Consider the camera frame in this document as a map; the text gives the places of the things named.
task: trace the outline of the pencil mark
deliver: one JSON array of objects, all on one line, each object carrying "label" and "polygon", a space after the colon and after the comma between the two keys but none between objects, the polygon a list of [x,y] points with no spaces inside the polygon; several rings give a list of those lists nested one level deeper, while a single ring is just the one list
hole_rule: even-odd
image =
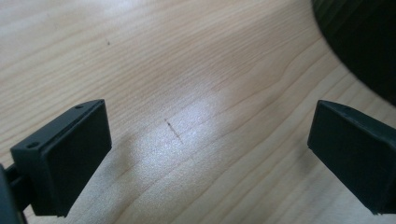
[{"label": "pencil mark", "polygon": [[180,138],[180,135],[176,132],[174,127],[172,127],[172,124],[169,123],[169,121],[167,119],[164,119],[164,120],[165,120],[166,124],[168,125],[169,129],[172,131],[172,133],[176,136],[176,138],[180,141],[180,143],[184,145],[183,141]]}]

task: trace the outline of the small hole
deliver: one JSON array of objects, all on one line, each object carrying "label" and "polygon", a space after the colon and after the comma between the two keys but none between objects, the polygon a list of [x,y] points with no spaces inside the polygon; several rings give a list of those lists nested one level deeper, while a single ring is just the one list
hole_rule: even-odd
[{"label": "small hole", "polygon": [[39,142],[33,142],[33,143],[27,145],[27,147],[28,147],[28,148],[32,148],[32,147],[36,147],[36,146],[38,146],[38,145],[40,145]]}]

